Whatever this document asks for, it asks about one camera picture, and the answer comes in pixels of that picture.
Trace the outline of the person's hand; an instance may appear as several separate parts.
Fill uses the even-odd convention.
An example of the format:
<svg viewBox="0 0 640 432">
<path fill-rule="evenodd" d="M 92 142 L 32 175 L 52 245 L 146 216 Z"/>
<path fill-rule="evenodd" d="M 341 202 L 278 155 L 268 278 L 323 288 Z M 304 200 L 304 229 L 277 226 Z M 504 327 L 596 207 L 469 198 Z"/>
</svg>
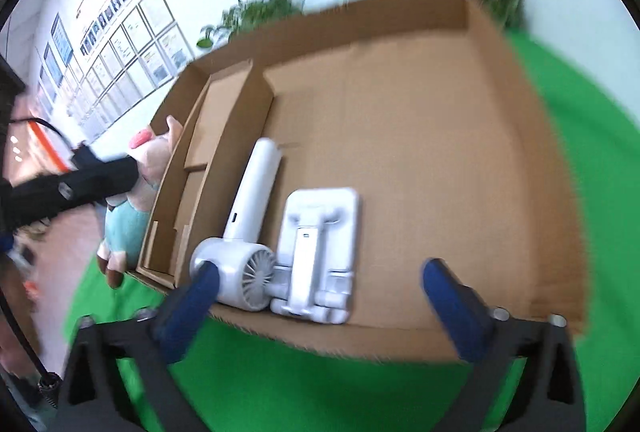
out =
<svg viewBox="0 0 640 432">
<path fill-rule="evenodd" d="M 34 304 L 29 300 L 20 271 L 11 260 L 1 261 L 1 290 L 29 344 L 37 354 L 40 354 L 37 329 L 32 320 Z M 0 344 L 1 367 L 8 374 L 23 379 L 35 378 L 37 369 L 4 316 L 1 316 Z"/>
</svg>

